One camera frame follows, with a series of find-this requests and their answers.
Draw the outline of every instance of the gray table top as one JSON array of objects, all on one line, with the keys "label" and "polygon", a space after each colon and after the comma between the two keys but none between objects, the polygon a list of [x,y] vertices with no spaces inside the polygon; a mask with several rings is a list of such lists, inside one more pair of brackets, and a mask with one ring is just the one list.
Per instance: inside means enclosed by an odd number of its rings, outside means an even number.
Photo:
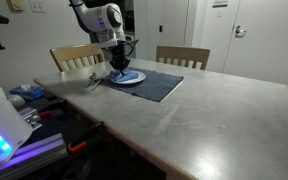
[{"label": "gray table top", "polygon": [[35,82],[198,179],[288,179],[288,87],[144,60],[131,67],[184,76],[161,103],[84,88],[106,63]]}]

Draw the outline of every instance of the chair backrest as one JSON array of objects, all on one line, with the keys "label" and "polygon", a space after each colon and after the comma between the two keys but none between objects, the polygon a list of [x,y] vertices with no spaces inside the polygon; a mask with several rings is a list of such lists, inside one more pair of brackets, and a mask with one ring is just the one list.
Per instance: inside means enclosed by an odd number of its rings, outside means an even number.
[{"label": "chair backrest", "polygon": [[105,61],[103,51],[94,44],[55,48],[50,53],[61,72]]},{"label": "chair backrest", "polygon": [[208,49],[178,46],[157,46],[156,62],[178,66],[181,66],[183,65],[182,63],[184,63],[185,67],[189,67],[189,65],[192,64],[192,68],[194,69],[196,68],[196,64],[200,62],[201,70],[205,70],[209,55],[210,50]]}]

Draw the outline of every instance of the door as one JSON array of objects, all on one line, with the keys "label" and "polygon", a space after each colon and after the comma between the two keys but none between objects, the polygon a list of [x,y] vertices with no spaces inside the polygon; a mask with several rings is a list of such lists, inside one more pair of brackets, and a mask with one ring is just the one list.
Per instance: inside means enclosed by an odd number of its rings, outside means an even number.
[{"label": "door", "polygon": [[288,1],[240,1],[223,72],[288,85]]},{"label": "door", "polygon": [[189,0],[148,0],[148,60],[155,61],[157,45],[183,46]]}]

